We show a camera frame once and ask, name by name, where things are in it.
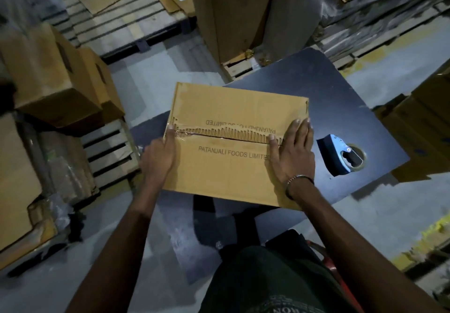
gray floor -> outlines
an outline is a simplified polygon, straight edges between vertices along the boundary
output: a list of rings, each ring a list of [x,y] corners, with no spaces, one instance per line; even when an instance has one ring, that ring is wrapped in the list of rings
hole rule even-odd
[[[411,91],[450,58],[449,38],[450,20],[438,18],[383,48],[380,56],[362,58],[346,71],[346,78],[368,106],[382,104]],[[131,127],[169,110],[176,82],[224,85],[219,67],[196,31],[121,60],[111,71]],[[386,175],[335,208],[391,258],[411,247],[420,231],[448,213],[449,185],[449,174],[403,184]],[[17,279],[0,279],[0,311],[64,310],[131,201],[127,185],[116,185],[116,191],[120,194],[113,199],[86,208],[83,243],[55,254]],[[318,241],[308,220],[294,228]],[[196,312],[210,280],[187,284],[157,209],[130,312]]]

black table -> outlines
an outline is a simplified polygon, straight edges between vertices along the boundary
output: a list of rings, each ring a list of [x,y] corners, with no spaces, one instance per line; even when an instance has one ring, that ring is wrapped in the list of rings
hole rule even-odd
[[[332,204],[409,159],[333,64],[317,50],[302,50],[227,87],[308,97],[315,139],[335,134],[366,152],[362,170],[333,177],[314,143],[315,183]],[[135,143],[147,145],[161,136],[168,116],[166,112],[133,127]],[[158,206],[189,282],[214,272],[221,256],[231,252],[236,243],[265,243],[306,218],[299,211],[171,191],[161,193]]]

hand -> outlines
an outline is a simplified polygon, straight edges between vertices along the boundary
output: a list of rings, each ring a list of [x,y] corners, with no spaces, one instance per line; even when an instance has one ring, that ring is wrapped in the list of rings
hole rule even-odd
[[[270,163],[283,185],[298,174],[305,174],[314,179],[315,161],[314,153],[311,151],[313,138],[314,131],[309,118],[302,123],[299,119],[291,122],[280,148],[275,136],[272,134],[269,136]]]
[[[151,183],[162,188],[174,160],[175,130],[172,125],[169,125],[166,140],[164,141],[162,137],[154,139],[143,151],[139,166],[144,175],[144,183]]]

person's left arm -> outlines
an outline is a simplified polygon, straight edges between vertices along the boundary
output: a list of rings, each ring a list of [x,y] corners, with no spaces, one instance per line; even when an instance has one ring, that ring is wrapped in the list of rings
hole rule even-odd
[[[140,161],[138,194],[72,298],[66,313],[126,312],[142,261],[156,199],[175,158],[175,132],[153,140]]]

silver bangle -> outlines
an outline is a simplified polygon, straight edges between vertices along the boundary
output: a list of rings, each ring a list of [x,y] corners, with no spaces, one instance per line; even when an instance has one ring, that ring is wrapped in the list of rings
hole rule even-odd
[[[294,179],[296,179],[296,178],[306,178],[306,179],[308,179],[308,180],[312,183],[312,185],[314,185],[314,180],[312,180],[312,178],[309,177],[309,176],[307,176],[306,174],[297,174],[296,176],[293,176],[293,177],[290,178],[290,179],[288,180],[288,182],[286,183],[286,188],[285,188],[285,190],[284,190],[284,193],[286,194],[286,197],[288,197],[290,200],[294,200],[294,198],[292,198],[291,195],[289,194],[289,191],[288,191],[288,189],[289,189],[289,184],[291,183],[292,180],[294,180]]]

